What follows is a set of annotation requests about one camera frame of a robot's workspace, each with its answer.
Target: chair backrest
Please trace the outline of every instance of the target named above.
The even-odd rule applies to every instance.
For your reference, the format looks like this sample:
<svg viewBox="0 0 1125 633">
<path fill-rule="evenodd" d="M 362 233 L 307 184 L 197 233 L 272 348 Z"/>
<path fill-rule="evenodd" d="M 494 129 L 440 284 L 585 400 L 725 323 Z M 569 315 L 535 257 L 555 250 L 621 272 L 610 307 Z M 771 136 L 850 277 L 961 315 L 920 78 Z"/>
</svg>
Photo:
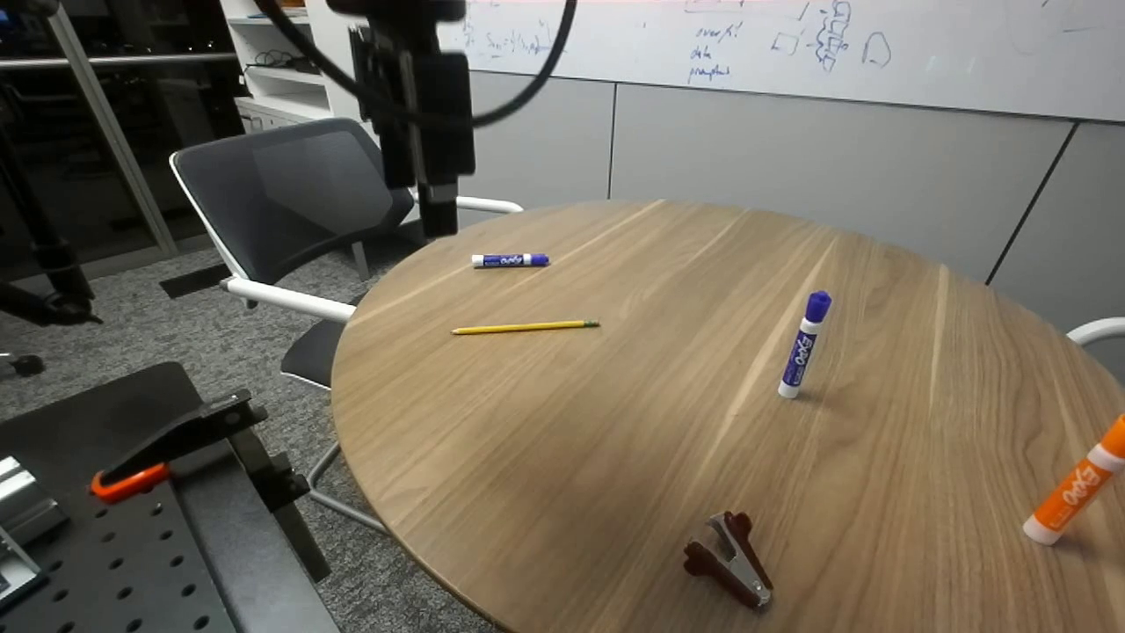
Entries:
<svg viewBox="0 0 1125 633">
<path fill-rule="evenodd" d="M 355 118 L 317 118 L 184 148 L 184 192 L 238 277 L 278 282 L 307 259 L 387 236 L 413 192 L 387 189 L 384 159 Z"/>
</svg>

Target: marker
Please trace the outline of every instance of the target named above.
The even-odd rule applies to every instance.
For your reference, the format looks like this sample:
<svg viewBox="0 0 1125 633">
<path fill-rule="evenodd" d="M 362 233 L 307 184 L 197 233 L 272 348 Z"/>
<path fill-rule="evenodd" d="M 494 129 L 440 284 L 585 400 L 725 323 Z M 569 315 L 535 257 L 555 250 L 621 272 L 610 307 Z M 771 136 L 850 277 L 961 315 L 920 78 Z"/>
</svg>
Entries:
<svg viewBox="0 0 1125 633">
<path fill-rule="evenodd" d="M 453 326 L 453 338 L 524 333 L 524 329 L 592 329 L 592 326 L 601 326 L 601 323 L 597 319 L 473 323 L 473 326 Z"/>
<path fill-rule="evenodd" d="M 835 307 L 829 291 L 812 291 L 810 294 L 794 353 L 787 354 L 787 366 L 785 366 L 782 384 L 776 384 L 782 397 L 798 397 L 802 393 L 802 381 L 804 381 L 804 368 L 812 363 L 817 333 L 821 333 L 821 323 L 829 313 L 829 307 Z"/>
<path fill-rule="evenodd" d="M 1048 500 L 1025 522 L 1025 533 L 1036 545 L 1056 545 L 1068 522 L 1096 495 L 1114 470 L 1125 469 L 1125 416 L 1100 436 L 1100 443 L 1048 491 Z"/>
<path fill-rule="evenodd" d="M 473 267 L 550 267 L 550 253 L 473 253 Z"/>
</svg>

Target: orange marker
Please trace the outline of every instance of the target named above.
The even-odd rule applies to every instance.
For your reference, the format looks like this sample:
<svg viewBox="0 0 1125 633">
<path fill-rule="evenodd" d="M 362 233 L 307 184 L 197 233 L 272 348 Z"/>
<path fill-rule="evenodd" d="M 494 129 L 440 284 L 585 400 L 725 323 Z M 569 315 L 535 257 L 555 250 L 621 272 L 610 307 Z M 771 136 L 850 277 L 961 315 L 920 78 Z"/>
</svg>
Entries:
<svg viewBox="0 0 1125 633">
<path fill-rule="evenodd" d="M 1096 489 L 1125 469 L 1125 416 L 1100 436 L 1100 443 L 1051 489 L 1051 495 L 1026 517 L 1025 533 L 1056 545 L 1066 525 L 1096 495 Z"/>
</svg>

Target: purple marker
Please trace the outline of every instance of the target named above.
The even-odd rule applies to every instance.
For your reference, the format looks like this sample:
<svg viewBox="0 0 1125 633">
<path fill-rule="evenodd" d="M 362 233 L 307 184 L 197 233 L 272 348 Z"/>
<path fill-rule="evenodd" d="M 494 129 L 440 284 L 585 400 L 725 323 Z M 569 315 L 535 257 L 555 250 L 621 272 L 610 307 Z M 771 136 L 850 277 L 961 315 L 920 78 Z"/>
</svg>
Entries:
<svg viewBox="0 0 1125 633">
<path fill-rule="evenodd" d="M 550 253 L 473 253 L 473 267 L 550 267 Z"/>
<path fill-rule="evenodd" d="M 821 333 L 821 323 L 829 313 L 829 307 L 835 307 L 829 291 L 812 291 L 810 294 L 794 353 L 787 354 L 785 376 L 776 384 L 782 397 L 798 397 L 802 393 L 802 381 L 804 381 L 804 368 L 812 363 L 817 333 Z"/>
</svg>

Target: black cable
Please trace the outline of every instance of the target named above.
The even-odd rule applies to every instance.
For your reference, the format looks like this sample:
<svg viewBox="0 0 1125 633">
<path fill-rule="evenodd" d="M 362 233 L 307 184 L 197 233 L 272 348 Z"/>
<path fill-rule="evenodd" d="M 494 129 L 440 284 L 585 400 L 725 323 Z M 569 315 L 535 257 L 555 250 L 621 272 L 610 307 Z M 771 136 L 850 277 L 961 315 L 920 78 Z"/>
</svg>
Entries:
<svg viewBox="0 0 1125 633">
<path fill-rule="evenodd" d="M 532 83 L 514 94 L 509 102 L 496 105 L 494 111 L 473 117 L 473 118 L 453 118 L 453 117 L 433 117 L 433 111 L 416 111 L 416 108 L 401 108 L 389 98 L 379 94 L 362 94 L 355 78 L 350 78 L 338 63 L 330 63 L 280 12 L 280 5 L 273 0 L 253 0 L 262 8 L 262 15 L 269 15 L 273 20 L 273 29 L 301 54 L 311 56 L 330 80 L 338 80 L 345 93 L 351 93 L 355 98 L 372 98 L 379 108 L 387 108 L 389 117 L 401 117 L 409 124 L 420 128 L 494 128 L 514 111 L 521 111 L 555 73 L 569 29 L 573 29 L 573 15 L 576 15 L 576 0 L 568 0 L 563 8 L 563 20 L 555 29 L 555 43 L 550 48 L 550 61 L 537 66 L 537 73 L 532 78 Z"/>
</svg>

